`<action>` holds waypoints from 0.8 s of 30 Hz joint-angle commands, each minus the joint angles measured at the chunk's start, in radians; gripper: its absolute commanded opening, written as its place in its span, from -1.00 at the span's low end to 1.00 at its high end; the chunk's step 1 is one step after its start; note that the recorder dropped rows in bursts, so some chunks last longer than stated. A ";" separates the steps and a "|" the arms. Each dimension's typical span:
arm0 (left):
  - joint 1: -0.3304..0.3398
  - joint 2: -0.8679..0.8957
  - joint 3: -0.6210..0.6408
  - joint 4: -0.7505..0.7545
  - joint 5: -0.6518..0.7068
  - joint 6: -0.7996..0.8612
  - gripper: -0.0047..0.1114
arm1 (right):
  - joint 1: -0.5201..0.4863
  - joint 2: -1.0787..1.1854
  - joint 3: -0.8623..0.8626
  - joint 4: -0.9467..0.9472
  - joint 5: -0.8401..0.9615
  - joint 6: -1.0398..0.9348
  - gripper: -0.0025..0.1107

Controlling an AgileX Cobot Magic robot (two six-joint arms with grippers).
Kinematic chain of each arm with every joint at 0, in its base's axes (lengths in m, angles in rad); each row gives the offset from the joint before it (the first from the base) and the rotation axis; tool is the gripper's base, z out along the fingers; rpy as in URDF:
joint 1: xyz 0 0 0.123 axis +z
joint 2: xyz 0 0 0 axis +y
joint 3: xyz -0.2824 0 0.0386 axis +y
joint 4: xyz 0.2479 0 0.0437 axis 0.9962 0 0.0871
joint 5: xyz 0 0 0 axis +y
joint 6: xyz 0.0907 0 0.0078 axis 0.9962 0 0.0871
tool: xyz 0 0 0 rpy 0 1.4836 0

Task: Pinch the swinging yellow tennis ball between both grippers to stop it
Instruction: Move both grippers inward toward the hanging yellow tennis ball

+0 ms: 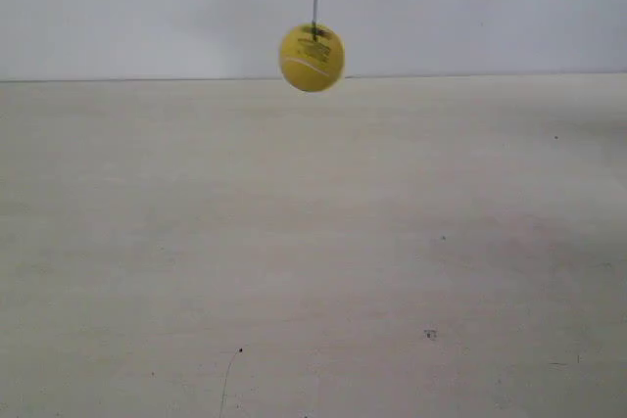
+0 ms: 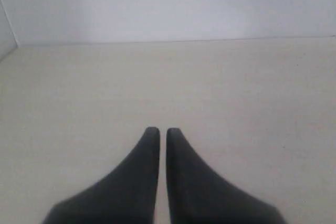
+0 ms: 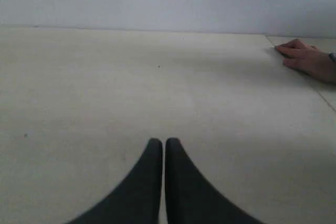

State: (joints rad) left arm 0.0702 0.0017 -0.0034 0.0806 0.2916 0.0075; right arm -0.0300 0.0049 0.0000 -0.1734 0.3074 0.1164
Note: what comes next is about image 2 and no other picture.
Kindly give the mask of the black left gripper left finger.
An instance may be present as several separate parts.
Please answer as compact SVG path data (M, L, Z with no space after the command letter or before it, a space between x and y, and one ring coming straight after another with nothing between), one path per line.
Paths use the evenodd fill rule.
M160 131L148 127L112 172L54 205L44 223L153 223L159 165Z

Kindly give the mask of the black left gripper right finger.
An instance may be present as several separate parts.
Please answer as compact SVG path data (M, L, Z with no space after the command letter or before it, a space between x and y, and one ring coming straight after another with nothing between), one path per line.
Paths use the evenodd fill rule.
M212 170L179 128L166 134L166 183L171 223L286 223L277 208Z

